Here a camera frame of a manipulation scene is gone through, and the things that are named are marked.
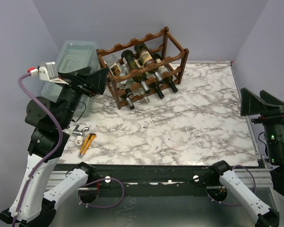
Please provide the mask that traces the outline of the green bottle silver foil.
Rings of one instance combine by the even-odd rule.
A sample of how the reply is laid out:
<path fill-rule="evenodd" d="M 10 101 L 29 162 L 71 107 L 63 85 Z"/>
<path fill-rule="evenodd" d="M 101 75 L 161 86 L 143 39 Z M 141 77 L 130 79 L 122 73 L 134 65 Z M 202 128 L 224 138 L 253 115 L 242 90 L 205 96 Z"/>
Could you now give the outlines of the green bottle silver foil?
<path fill-rule="evenodd" d="M 125 50 L 122 52 L 121 57 L 123 59 L 124 64 L 127 65 L 130 71 L 132 70 L 139 70 L 142 67 L 140 66 L 138 60 L 136 59 L 134 53 L 131 50 Z M 137 75 L 133 77 L 134 82 L 139 83 L 144 91 L 145 94 L 150 93 L 150 89 L 146 83 L 147 76 L 145 73 Z"/>
<path fill-rule="evenodd" d="M 151 52 L 150 52 L 150 50 L 148 49 L 148 47 L 146 46 L 145 43 L 135 45 L 134 50 L 138 54 L 139 59 L 140 59 L 141 63 L 144 65 L 144 67 L 147 67 L 151 63 L 155 63 L 155 61 L 154 61 L 154 59 L 151 55 Z M 160 85 L 162 85 L 164 83 L 164 79 L 162 78 L 161 74 L 158 72 L 157 69 L 152 69 L 152 70 L 149 71 L 149 73 L 151 73 L 155 76 L 155 78 L 158 80 Z"/>

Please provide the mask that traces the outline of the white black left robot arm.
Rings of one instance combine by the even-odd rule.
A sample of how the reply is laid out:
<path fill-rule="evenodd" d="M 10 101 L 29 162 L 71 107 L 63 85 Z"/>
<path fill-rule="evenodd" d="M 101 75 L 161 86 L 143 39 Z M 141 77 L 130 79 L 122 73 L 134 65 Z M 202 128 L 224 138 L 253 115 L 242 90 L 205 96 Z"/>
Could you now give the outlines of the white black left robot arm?
<path fill-rule="evenodd" d="M 85 67 L 70 73 L 58 73 L 45 67 L 31 68 L 25 78 L 38 76 L 60 83 L 62 90 L 56 102 L 30 96 L 25 122 L 34 127 L 28 146 L 27 166 L 21 187 L 13 204 L 0 213 L 0 220 L 20 227 L 47 227 L 59 206 L 80 186 L 95 183 L 95 170 L 79 163 L 69 177 L 47 191 L 49 177 L 69 139 L 65 133 L 83 95 L 103 94 L 107 68 L 92 72 Z"/>

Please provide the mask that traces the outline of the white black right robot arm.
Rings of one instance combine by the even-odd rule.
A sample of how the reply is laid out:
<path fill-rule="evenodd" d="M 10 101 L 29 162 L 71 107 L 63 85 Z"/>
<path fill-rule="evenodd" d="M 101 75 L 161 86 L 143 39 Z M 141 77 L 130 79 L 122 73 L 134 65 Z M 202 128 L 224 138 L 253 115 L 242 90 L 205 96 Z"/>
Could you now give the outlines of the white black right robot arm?
<path fill-rule="evenodd" d="M 249 188 L 255 186 L 257 196 L 273 205 L 272 181 L 269 172 L 260 168 L 250 123 L 240 116 L 231 67 L 189 63 L 178 92 L 166 89 L 163 93 L 163 99 L 152 95 L 138 101 L 133 110 L 118 109 L 108 91 L 97 97 L 74 125 L 96 134 L 83 161 L 107 167 L 156 167 L 161 176 L 175 171 L 192 179 L 198 176 L 194 167 L 205 170 L 224 160 L 231 166 L 242 165 L 236 169 L 242 182 Z M 178 195 L 184 186 L 173 177 L 166 177 L 163 183 L 143 183 L 146 197 L 127 195 L 116 208 L 96 210 L 97 221 L 121 227 L 252 225 L 248 213 L 225 188 L 202 188 L 203 193 L 225 196 L 225 205 L 219 205 L 207 196 L 193 195 L 193 184 L 188 195 Z M 151 195 L 169 188 L 176 190 L 171 196 Z"/>

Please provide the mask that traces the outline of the green bottle brown label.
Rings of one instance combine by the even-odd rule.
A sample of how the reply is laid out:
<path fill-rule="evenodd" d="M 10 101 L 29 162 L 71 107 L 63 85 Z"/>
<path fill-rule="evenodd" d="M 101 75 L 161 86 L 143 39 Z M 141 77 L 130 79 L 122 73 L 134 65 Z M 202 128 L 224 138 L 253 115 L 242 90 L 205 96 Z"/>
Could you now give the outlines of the green bottle brown label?
<path fill-rule="evenodd" d="M 133 102 L 132 102 L 133 97 L 134 97 L 134 95 L 133 95 L 131 89 L 130 89 L 130 88 L 127 88 L 127 89 L 125 90 L 125 100 L 126 100 L 127 104 L 129 105 L 129 108 L 130 108 L 131 110 L 134 109 L 134 104 L 133 104 Z"/>

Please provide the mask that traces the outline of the clear bottle black cap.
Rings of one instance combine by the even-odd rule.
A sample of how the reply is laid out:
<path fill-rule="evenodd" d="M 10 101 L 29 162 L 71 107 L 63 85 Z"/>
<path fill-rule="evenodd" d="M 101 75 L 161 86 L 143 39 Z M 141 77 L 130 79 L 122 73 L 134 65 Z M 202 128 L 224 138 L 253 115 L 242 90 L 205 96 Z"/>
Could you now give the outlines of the clear bottle black cap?
<path fill-rule="evenodd" d="M 112 76 L 124 77 L 126 75 L 124 68 L 119 63 L 118 58 L 114 54 L 110 54 L 110 55 L 107 56 L 106 64 L 107 64 Z"/>

